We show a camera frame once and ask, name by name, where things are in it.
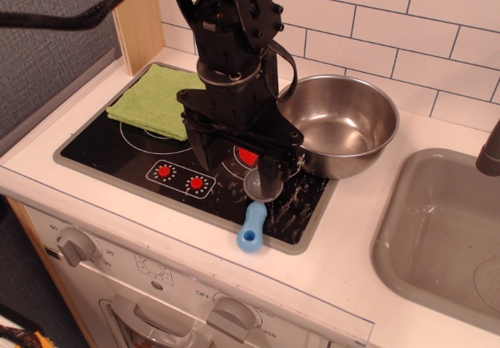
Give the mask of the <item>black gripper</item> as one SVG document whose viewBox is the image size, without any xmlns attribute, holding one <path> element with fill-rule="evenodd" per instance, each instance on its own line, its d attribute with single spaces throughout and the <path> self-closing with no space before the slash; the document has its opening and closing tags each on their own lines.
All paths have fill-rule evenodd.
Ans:
<svg viewBox="0 0 500 348">
<path fill-rule="evenodd" d="M 259 155 L 262 198 L 275 200 L 289 176 L 288 152 L 303 143 L 300 131 L 277 107 L 276 81 L 259 77 L 247 84 L 183 89 L 177 100 L 188 141 L 204 169 L 217 167 L 231 142 Z"/>
</svg>

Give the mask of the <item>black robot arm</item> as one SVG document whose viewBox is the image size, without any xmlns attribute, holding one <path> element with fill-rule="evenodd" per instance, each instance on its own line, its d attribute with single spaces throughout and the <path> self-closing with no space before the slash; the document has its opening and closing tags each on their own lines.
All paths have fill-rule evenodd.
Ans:
<svg viewBox="0 0 500 348">
<path fill-rule="evenodd" d="M 277 87 L 277 58 L 290 54 L 275 41 L 283 9 L 273 0 L 176 0 L 194 33 L 203 89 L 177 94 L 188 140 L 210 169 L 236 145 L 255 153 L 261 193 L 279 196 L 298 169 L 303 137 L 279 112 L 295 87 Z"/>
</svg>

